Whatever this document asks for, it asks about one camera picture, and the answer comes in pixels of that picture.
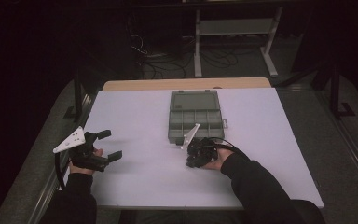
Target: gray plastic organizer box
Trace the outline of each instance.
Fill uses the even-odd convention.
[[[200,125],[196,138],[225,137],[217,91],[173,91],[168,128],[170,143],[183,142],[184,134],[196,123]]]

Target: white paper sheet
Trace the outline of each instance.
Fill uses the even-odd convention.
[[[267,168],[292,199],[323,207],[275,89],[217,91],[228,122],[226,139]],[[112,131],[94,144],[104,149],[104,156],[123,151],[121,160],[94,174],[98,205],[241,208],[228,177],[186,167],[186,151],[169,143],[170,101],[171,91],[98,94],[85,130]]]

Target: gray floor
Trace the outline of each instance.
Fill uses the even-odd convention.
[[[271,50],[272,60],[279,72],[276,78],[269,77],[261,53],[257,49],[264,39],[257,36],[247,38],[247,43],[251,44],[240,45],[235,49],[236,59],[229,59],[234,63],[238,60],[236,64],[227,68],[217,68],[217,65],[222,64],[213,63],[214,66],[212,66],[202,59],[203,76],[268,77],[272,84],[291,76],[290,68],[296,56],[296,47],[300,38],[276,38]],[[222,58],[215,57],[216,53],[224,55],[229,49],[224,47],[224,51],[219,51],[218,48],[217,45],[214,51],[204,50],[203,53],[223,62]],[[190,62],[185,67],[185,72],[186,77],[192,78],[194,64],[188,59],[191,60],[191,53],[176,63],[185,65],[186,62]],[[158,70],[156,77],[162,75],[164,78],[180,78],[184,75],[183,69],[170,67],[169,64],[160,66],[165,66],[166,69],[172,71]],[[146,72],[145,76],[151,77],[153,71],[150,67],[146,66],[145,70],[150,71]],[[325,109],[324,100],[328,100],[328,88],[325,91],[311,90],[311,78],[312,76],[309,76],[298,81],[294,85],[297,91],[293,91],[293,88],[278,89],[278,94],[324,201],[325,208],[322,211],[326,222],[329,224],[358,223],[358,167],[334,119]],[[354,143],[358,146],[358,94],[352,84],[345,79],[341,80],[340,97],[341,101],[349,103],[356,113],[355,117],[344,118],[341,124],[347,127]],[[72,84],[68,84],[62,91],[56,105],[51,109],[44,128],[36,139],[26,163],[0,210],[0,223],[27,223],[33,216],[34,209],[43,203],[39,202],[38,198],[45,193],[44,186],[48,182],[46,178],[54,177],[52,173],[54,158],[51,150],[69,134],[75,125],[71,120],[63,118],[66,108],[70,105],[73,105]],[[98,209],[98,223],[117,223],[118,218],[119,211],[108,208]]]

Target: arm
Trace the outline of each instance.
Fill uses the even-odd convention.
[[[225,149],[218,149],[218,153],[219,159],[206,168],[220,170],[231,179],[231,187],[252,223],[305,223],[279,182],[257,161]]]
[[[95,150],[102,156],[103,150]],[[54,193],[46,213],[39,223],[95,223],[97,202],[91,195],[94,171],[75,167],[70,163],[68,182],[64,190]]]

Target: person's right hand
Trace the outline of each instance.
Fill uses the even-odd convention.
[[[96,156],[102,156],[103,155],[103,149],[96,149],[94,148],[94,155]],[[80,168],[77,166],[74,166],[72,164],[72,162],[69,163],[69,169],[71,171],[71,174],[73,173],[79,173],[79,174],[83,174],[83,175],[93,175],[95,171],[90,170],[90,169],[85,169],[85,168]]]
[[[232,153],[234,153],[234,152],[231,150],[224,149],[224,148],[218,148],[217,149],[217,154],[218,154],[217,160],[208,162],[206,165],[202,166],[202,168],[220,171],[220,169],[222,168],[223,162],[225,162],[227,157],[229,155],[231,155]]]

